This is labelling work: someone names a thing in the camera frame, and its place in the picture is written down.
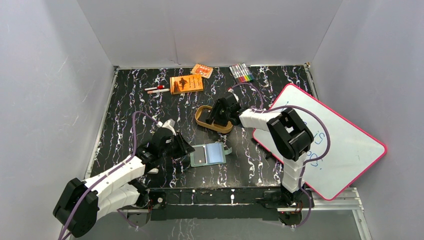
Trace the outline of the black credit card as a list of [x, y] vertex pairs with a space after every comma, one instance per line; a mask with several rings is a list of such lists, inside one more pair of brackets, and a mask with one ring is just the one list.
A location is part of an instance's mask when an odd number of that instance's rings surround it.
[[193, 152], [193, 162], [195, 165], [206, 164], [206, 147], [204, 145], [195, 146]]

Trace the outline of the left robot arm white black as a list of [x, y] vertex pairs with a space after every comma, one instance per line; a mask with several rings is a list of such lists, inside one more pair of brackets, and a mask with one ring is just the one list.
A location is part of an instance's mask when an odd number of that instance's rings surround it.
[[163, 160], [179, 159], [195, 151], [174, 129], [174, 123], [172, 119], [159, 122], [151, 139], [119, 164], [84, 180], [73, 178], [66, 184], [52, 212], [63, 225], [60, 238], [64, 238], [65, 231], [76, 238], [82, 237], [100, 218], [122, 207], [147, 206], [150, 200], [147, 188], [137, 179], [153, 171]]

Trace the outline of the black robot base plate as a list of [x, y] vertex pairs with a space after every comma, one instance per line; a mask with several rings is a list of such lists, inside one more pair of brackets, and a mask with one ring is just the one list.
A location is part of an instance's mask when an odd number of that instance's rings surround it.
[[121, 209], [134, 223], [177, 219], [262, 219], [296, 226], [315, 207], [312, 192], [285, 193], [280, 186], [225, 188], [151, 188], [140, 203]]

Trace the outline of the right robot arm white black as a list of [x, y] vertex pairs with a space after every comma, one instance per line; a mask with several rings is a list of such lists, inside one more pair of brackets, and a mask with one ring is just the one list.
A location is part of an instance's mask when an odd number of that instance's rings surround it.
[[264, 193], [259, 202], [264, 207], [295, 207], [294, 211], [283, 211], [279, 220], [291, 228], [301, 226], [306, 220], [302, 216], [306, 197], [308, 206], [312, 199], [304, 187], [306, 153], [310, 150], [313, 136], [304, 121], [292, 107], [280, 112], [266, 112], [253, 107], [243, 107], [239, 98], [231, 91], [216, 100], [213, 106], [203, 105], [195, 114], [198, 125], [218, 133], [229, 133], [234, 126], [262, 130], [270, 134], [278, 153], [283, 157], [283, 174], [279, 192]]

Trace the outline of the tan oval tray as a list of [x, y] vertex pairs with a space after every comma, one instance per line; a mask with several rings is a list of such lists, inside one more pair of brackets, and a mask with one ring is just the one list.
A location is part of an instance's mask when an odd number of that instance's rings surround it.
[[210, 111], [212, 110], [212, 107], [209, 105], [202, 105], [200, 106], [194, 115], [194, 119], [196, 123], [204, 127], [206, 129], [221, 133], [221, 134], [228, 134], [233, 129], [233, 124], [229, 121], [226, 126], [215, 124], [215, 122], [209, 124], [206, 122], [207, 117], [209, 116]]

